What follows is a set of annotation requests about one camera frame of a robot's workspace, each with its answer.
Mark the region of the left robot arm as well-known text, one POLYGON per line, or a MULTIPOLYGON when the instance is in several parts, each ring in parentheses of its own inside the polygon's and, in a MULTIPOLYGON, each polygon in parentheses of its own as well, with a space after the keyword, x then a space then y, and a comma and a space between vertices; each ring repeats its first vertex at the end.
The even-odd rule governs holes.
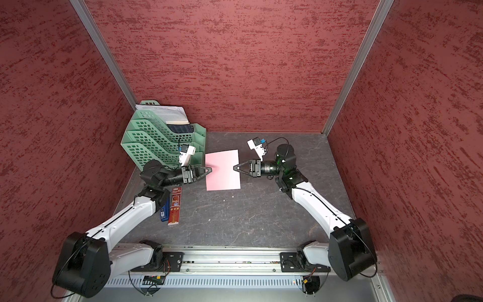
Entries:
POLYGON ((121 241, 168 205, 172 197, 170 187, 197 182, 211 171, 210 167, 192 165, 170 170, 159 161, 147 162, 140 174, 145 186, 128 206, 87 232, 74 232, 65 239, 53 273, 53 287, 92 298, 110 279, 125 272, 178 271, 181 253, 169 256, 163 252, 162 244, 151 240, 138 244, 121 241))

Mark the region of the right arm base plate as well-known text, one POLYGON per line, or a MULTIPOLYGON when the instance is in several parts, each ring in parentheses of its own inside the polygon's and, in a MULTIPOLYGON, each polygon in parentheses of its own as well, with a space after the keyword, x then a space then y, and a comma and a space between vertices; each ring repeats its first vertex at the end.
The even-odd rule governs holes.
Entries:
POLYGON ((302 252, 282 252, 279 254, 283 273, 329 273, 330 267, 310 264, 302 252))

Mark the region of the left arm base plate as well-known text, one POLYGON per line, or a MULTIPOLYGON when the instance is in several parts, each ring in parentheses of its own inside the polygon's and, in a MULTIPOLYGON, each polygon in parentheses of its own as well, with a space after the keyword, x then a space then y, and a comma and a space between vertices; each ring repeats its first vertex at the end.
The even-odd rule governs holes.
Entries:
POLYGON ((183 257, 183 252, 157 253, 148 264, 134 268, 133 272, 179 273, 181 271, 183 257))

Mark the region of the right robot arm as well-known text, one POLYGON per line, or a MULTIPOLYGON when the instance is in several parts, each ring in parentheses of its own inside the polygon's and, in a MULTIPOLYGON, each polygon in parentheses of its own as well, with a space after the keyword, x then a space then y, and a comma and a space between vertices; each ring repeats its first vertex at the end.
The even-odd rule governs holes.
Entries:
POLYGON ((253 178, 265 176, 274 179, 282 193, 302 206, 327 234, 329 243, 313 241, 298 248, 289 262, 292 268, 313 271, 319 267, 332 269, 336 275, 348 281, 361 275, 371 266, 377 267, 377 255, 368 225, 361 218, 353 219, 342 213, 325 199, 296 165, 294 148, 289 143, 281 144, 275 151, 274 160, 264 156, 269 143, 260 138, 247 142, 258 155, 234 166, 234 171, 253 178))

